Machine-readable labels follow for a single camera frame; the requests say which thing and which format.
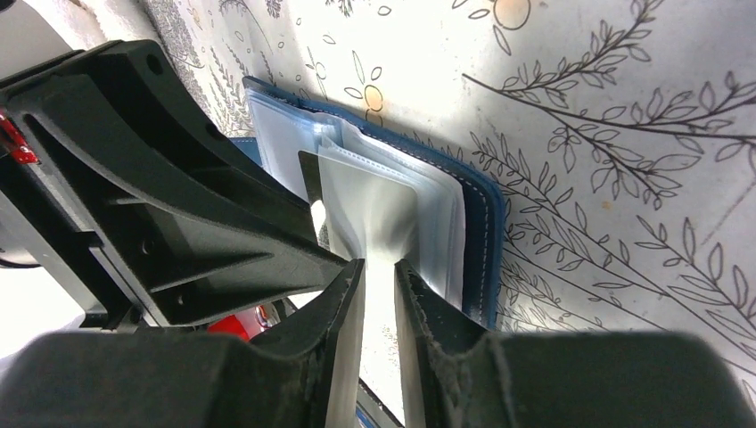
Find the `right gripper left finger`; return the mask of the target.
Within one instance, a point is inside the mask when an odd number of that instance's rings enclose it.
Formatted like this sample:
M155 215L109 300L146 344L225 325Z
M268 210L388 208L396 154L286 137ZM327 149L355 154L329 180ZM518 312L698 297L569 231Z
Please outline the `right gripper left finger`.
M352 260L246 342L224 333L51 333L1 383L4 427L351 427L365 309Z

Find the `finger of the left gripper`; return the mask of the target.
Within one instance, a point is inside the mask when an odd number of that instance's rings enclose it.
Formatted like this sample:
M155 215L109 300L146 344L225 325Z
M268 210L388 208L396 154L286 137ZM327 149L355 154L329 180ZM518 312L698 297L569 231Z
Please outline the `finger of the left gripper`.
M315 241L307 204L218 129L155 42L115 41L99 46L93 79L120 117L192 179L285 232Z

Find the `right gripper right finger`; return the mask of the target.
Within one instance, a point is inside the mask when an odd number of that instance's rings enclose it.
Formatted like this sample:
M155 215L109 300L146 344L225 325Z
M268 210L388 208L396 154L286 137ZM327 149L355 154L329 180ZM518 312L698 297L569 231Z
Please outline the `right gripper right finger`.
M408 427L752 427L719 356L680 333L501 333L395 266Z

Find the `blue leather card holder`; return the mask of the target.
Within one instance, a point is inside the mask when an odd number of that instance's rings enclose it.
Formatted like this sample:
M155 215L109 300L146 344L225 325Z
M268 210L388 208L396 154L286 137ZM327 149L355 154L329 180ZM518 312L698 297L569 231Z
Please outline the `blue leather card holder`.
M332 103L259 78L243 81L253 138L237 146L308 203L299 151L319 157L323 200L309 207L321 244L345 258L407 259L476 323L493 327L505 201L476 168Z

